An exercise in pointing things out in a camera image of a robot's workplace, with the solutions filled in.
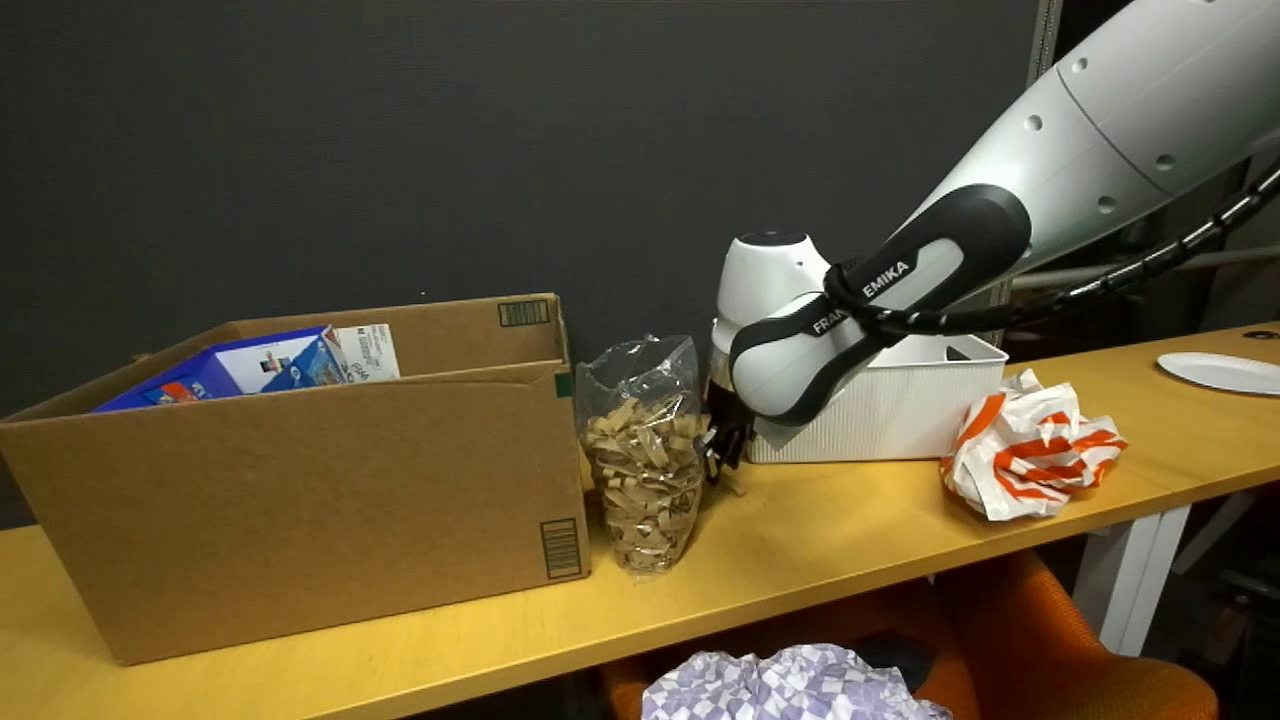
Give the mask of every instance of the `cardboard box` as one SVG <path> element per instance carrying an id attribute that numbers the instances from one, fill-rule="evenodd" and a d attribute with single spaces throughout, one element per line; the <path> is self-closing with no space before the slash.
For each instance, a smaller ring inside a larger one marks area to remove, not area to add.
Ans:
<path id="1" fill-rule="evenodd" d="M 316 324 L 388 324 L 403 380 L 90 414 Z M 10 415 L 0 452 L 142 664 L 587 577 L 570 394 L 558 298 L 235 320 Z"/>
<path id="2" fill-rule="evenodd" d="M 948 458 L 963 414 L 999 388 L 1003 360 L 979 338 L 906 338 L 855 373 L 813 423 L 758 420 L 747 459 Z"/>

